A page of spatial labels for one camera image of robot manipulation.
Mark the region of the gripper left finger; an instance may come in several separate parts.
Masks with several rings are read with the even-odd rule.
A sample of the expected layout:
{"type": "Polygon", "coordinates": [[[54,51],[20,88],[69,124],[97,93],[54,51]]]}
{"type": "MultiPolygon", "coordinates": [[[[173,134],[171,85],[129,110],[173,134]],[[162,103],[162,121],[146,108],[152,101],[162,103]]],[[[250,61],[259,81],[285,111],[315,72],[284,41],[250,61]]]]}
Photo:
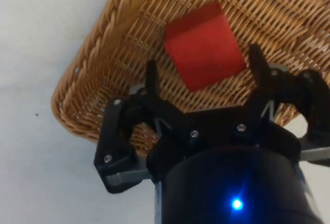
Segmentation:
{"type": "Polygon", "coordinates": [[[159,95],[155,61],[146,65],[145,85],[126,99],[110,100],[103,115],[94,166],[111,194],[122,193],[145,179],[154,183],[185,156],[185,116],[159,95]],[[135,126],[147,124],[157,143],[146,158],[130,143],[135,126]]]}

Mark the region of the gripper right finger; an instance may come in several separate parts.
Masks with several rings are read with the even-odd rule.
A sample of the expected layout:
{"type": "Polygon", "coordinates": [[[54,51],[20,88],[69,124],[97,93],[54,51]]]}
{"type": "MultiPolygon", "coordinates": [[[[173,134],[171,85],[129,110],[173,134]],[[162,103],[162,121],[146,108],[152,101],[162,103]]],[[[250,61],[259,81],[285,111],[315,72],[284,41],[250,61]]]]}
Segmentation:
{"type": "Polygon", "coordinates": [[[272,68],[258,44],[249,47],[250,71],[258,89],[267,91],[276,103],[294,105],[307,121],[306,140],[317,146],[329,145],[329,86],[312,69],[294,75],[272,68]]]}

